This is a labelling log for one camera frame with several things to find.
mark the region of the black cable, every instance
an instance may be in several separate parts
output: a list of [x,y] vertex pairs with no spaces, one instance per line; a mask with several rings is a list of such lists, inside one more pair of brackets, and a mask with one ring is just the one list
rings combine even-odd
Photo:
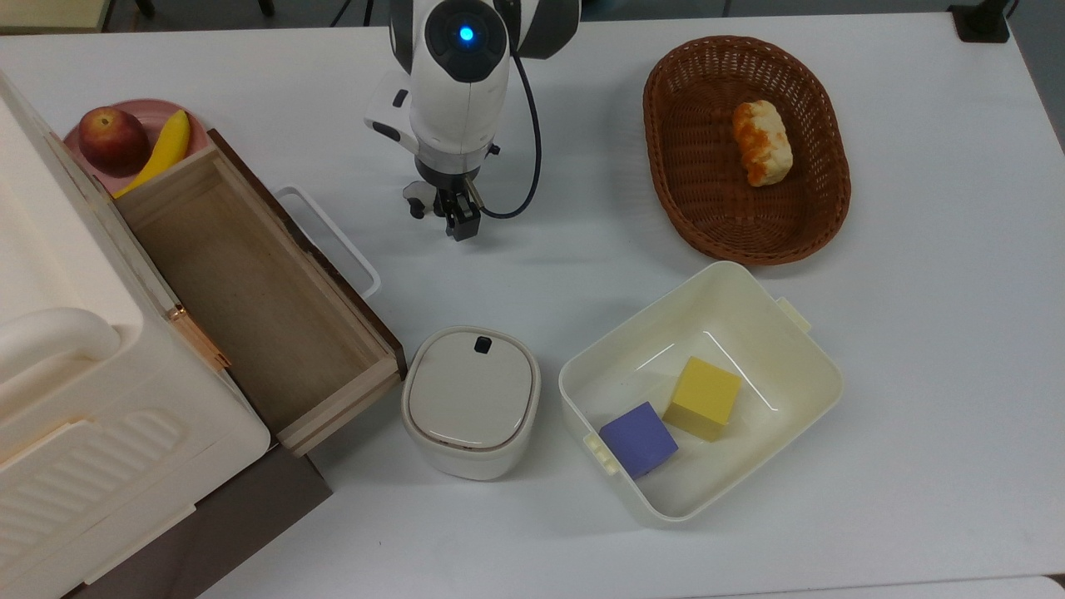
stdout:
[[543,157],[543,148],[540,146],[540,117],[536,113],[536,102],[532,100],[532,88],[529,86],[529,78],[525,76],[525,67],[522,66],[522,60],[518,58],[518,53],[513,50],[513,45],[511,45],[510,55],[514,59],[514,66],[518,67],[518,75],[522,78],[522,86],[525,87],[525,97],[529,101],[529,116],[532,117],[532,139],[536,144],[536,162],[532,167],[532,184],[529,185],[529,193],[525,196],[525,201],[518,207],[513,212],[507,212],[499,214],[497,212],[492,212],[488,208],[481,208],[480,211],[486,216],[491,216],[492,218],[513,218],[514,216],[521,214],[528,208],[529,203],[532,201],[532,196],[536,194],[536,187],[540,182],[540,160]]
[[351,3],[351,0],[344,0],[344,5],[340,7],[340,12],[337,13],[337,18],[334,18],[333,21],[331,23],[329,23],[329,27],[337,27],[337,21],[339,21],[340,18],[342,16],[344,16],[344,11],[347,10],[347,5],[350,4],[350,3]]

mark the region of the plastic bin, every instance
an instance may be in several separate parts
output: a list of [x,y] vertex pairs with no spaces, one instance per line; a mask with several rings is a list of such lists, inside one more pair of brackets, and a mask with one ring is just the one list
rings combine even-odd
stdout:
[[[734,262],[717,262],[575,356],[559,374],[567,427],[638,521],[683,523],[765,464],[836,404],[843,378],[786,301]],[[643,402],[660,415],[694,356],[740,375],[721,438],[669,426],[679,450],[638,481],[597,431]]]

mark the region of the pink plate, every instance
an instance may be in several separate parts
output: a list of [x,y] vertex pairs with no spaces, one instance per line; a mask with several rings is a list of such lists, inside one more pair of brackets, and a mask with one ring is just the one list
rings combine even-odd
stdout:
[[[118,102],[112,104],[117,109],[125,110],[126,112],[132,114],[144,125],[145,131],[148,133],[148,142],[151,143],[152,147],[155,145],[155,140],[159,139],[159,132],[163,129],[163,125],[166,119],[169,118],[175,112],[179,110],[184,110],[189,114],[189,125],[192,126],[192,133],[189,136],[189,150],[185,156],[196,153],[197,151],[206,148],[210,143],[207,137],[207,131],[203,130],[203,126],[200,122],[193,116],[193,113],[189,110],[182,109],[174,102],[168,102],[166,100],[152,100],[152,99],[142,99],[142,100],[126,100],[125,102]],[[78,161],[78,164],[82,166],[89,175],[95,176],[97,179],[103,183],[103,187],[111,193],[115,193],[118,190],[125,188],[133,180],[136,175],[130,175],[129,177],[112,177],[110,175],[104,175],[97,171],[92,164],[85,160],[82,156],[81,149],[78,147],[78,127],[67,133],[66,137],[63,139],[63,143],[70,148],[70,153],[73,155],[73,159]]]

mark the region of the container handle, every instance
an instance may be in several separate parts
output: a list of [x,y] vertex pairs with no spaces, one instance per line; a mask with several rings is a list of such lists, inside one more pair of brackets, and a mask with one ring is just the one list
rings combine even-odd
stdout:
[[791,319],[791,322],[796,323],[796,326],[799,327],[799,330],[803,333],[809,333],[809,329],[812,328],[809,321],[804,319],[802,314],[799,313],[799,310],[797,310],[796,307],[791,305],[791,302],[788,302],[784,297],[777,297],[776,305],[781,307],[781,310],[783,310],[784,313],[787,314],[789,319]]
[[114,355],[119,345],[118,331],[88,310],[30,312],[0,325],[0,384],[63,352],[100,361]]
[[618,463],[618,458],[610,453],[610,449],[606,447],[603,439],[600,438],[595,433],[588,433],[585,435],[585,447],[588,451],[592,452],[592,457],[595,462],[600,463],[603,470],[610,476],[613,476],[618,472],[621,472],[621,464]]
[[[373,295],[374,293],[376,293],[377,290],[381,288],[381,277],[380,275],[377,274],[377,269],[375,269],[374,265],[370,263],[370,260],[366,260],[366,257],[362,255],[362,252],[359,252],[359,248],[356,247],[354,243],[351,243],[351,240],[348,239],[346,234],[344,234],[344,231],[340,230],[340,227],[337,226],[337,223],[334,223],[333,220],[330,218],[328,214],[326,214],[325,210],[323,210],[322,207],[318,206],[318,203],[314,201],[313,197],[308,195],[307,192],[305,192],[301,188],[297,185],[285,185],[283,188],[274,191],[274,197],[280,198],[285,195],[294,195],[298,197],[300,201],[307,205],[307,207],[311,209],[311,212],[314,212],[314,215],[317,216],[318,221],[321,221],[322,224],[329,229],[329,232],[331,232],[332,236],[337,238],[337,241],[339,241],[341,245],[344,246],[344,249],[346,249],[347,253],[350,254],[351,257],[355,258],[357,262],[359,262],[359,265],[361,265],[363,270],[365,270],[366,273],[370,274],[370,278],[373,282],[371,284],[370,289],[360,293],[360,295],[362,295],[362,298],[365,300],[371,295]],[[307,234],[307,230],[304,229],[304,227],[300,226],[299,228],[300,230],[304,231],[304,234]]]

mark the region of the yellow cube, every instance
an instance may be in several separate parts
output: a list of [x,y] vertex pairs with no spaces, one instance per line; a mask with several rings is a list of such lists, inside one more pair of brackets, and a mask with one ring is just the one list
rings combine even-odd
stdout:
[[662,421],[707,441],[716,440],[728,423],[742,384],[743,379],[731,372],[689,358]]

